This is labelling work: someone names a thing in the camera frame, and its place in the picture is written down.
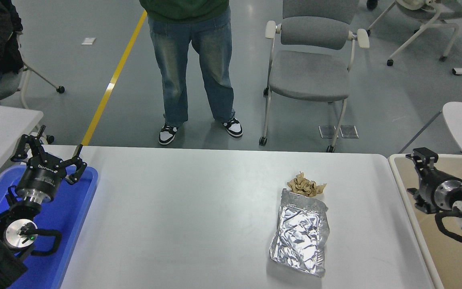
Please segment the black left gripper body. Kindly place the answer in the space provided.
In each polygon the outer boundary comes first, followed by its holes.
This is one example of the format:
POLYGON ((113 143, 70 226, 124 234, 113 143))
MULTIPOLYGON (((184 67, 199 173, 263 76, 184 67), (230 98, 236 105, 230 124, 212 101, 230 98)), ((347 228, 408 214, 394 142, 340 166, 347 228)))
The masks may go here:
POLYGON ((65 168, 56 168, 55 164, 52 168, 48 167, 51 163, 51 161, 42 163, 39 159, 30 159, 17 185, 17 195, 24 198, 26 192, 35 190, 46 194, 48 198, 54 198, 67 172, 65 168))

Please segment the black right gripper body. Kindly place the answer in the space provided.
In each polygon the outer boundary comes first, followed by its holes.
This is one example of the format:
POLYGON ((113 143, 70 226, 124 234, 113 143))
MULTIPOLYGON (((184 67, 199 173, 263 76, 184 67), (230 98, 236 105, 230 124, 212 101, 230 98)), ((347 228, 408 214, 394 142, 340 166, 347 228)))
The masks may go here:
POLYGON ((430 211, 451 210, 450 202, 444 199, 444 193, 436 193, 452 176, 436 168, 428 174, 419 174, 419 193, 430 204, 430 211))

